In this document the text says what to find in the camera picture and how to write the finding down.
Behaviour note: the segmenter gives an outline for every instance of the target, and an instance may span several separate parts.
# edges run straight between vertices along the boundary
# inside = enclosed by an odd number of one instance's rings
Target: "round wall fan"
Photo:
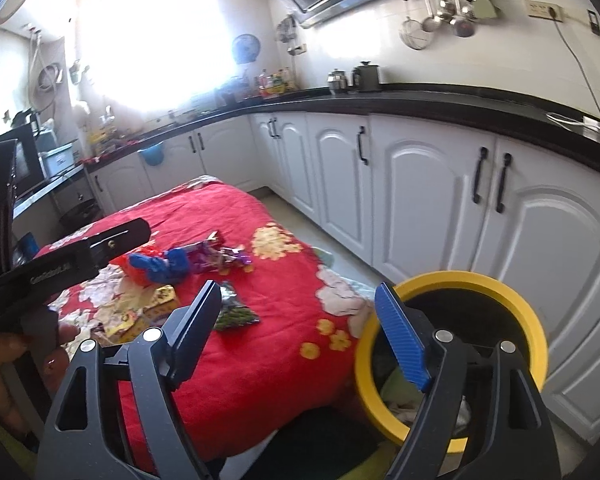
[[[238,65],[253,63],[260,53],[260,40],[253,34],[241,34],[232,43],[231,53]]]

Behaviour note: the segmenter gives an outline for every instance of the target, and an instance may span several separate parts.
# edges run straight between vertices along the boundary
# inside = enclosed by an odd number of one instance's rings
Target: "power cord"
[[[578,56],[576,56],[576,53],[569,46],[569,43],[567,43],[567,40],[564,39],[562,31],[560,30],[560,27],[558,27],[558,21],[556,20],[556,17],[558,15],[556,14],[555,9],[553,7],[549,7],[549,15],[551,16],[552,20],[554,20],[555,30],[557,30],[558,34],[560,34],[560,38],[561,38],[562,42],[569,49],[569,52],[571,52],[571,55],[573,56],[573,58],[576,60],[576,63],[580,67],[580,71],[582,72],[582,76],[584,78],[584,81],[587,84],[587,87],[589,88],[589,92],[591,92],[591,97],[593,97],[593,102],[595,102],[596,108],[598,109],[598,112],[600,113],[600,105],[598,104],[598,100],[596,99],[596,95],[593,92],[593,88],[591,88],[591,85],[589,84],[589,79],[587,78],[587,74],[584,72],[584,69],[582,67],[582,63],[578,59]]]

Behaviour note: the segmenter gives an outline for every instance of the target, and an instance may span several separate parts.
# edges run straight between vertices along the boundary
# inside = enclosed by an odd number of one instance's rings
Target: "white cabinet door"
[[[374,162],[369,160],[366,117],[307,114],[306,119],[317,179],[320,225],[371,264],[369,164]]]
[[[273,117],[270,114],[253,114],[251,127],[260,155],[264,184],[278,196],[287,199],[286,183],[282,171],[282,147],[273,133]]]
[[[260,164],[249,119],[227,119],[196,130],[205,171],[227,184],[252,191],[261,186]]]
[[[574,351],[600,331],[600,174],[500,138],[495,160],[492,200],[473,270],[501,280],[529,302],[550,345],[547,406],[561,411],[579,433],[595,432],[600,338]]]
[[[468,270],[487,207],[495,136],[408,118],[370,121],[373,266],[395,283]]]
[[[316,223],[320,222],[314,163],[309,149],[304,113],[276,114],[274,140],[281,150],[290,202]]]
[[[138,153],[96,170],[93,183],[106,214],[120,211],[154,195]]]
[[[160,164],[151,166],[140,154],[155,194],[164,193],[205,174],[200,159],[200,146],[196,144],[195,132],[171,137],[160,144],[164,154],[164,159]]]

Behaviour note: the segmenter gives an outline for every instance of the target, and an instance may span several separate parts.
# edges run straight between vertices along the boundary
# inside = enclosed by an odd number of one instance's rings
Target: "yellow flower print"
[[[305,359],[314,360],[320,357],[320,347],[316,343],[302,343],[300,355]]]
[[[336,333],[331,334],[329,338],[331,339],[331,343],[329,343],[329,348],[331,350],[344,352],[347,348],[351,346],[351,339],[349,339],[349,334],[347,334],[344,330],[337,330]]]
[[[286,253],[299,253],[302,251],[301,244],[292,243],[292,234],[282,230],[273,222],[264,227],[258,227],[253,233],[251,247],[253,254],[259,258],[279,260]]]
[[[329,335],[333,334],[333,330],[336,328],[336,326],[333,324],[333,321],[328,319],[319,319],[316,328],[321,335]]]

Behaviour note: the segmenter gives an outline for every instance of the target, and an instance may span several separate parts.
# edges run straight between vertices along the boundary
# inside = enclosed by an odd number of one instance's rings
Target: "floor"
[[[365,262],[354,256],[348,249],[322,231],[298,210],[290,206],[277,195],[269,195],[261,199],[270,215],[285,229],[291,231],[303,242],[317,246],[333,253],[335,263],[333,270],[341,276],[357,280],[367,285],[376,286],[383,278]],[[584,458],[586,448],[557,424],[554,427],[555,441],[558,448],[562,474],[571,472]]]

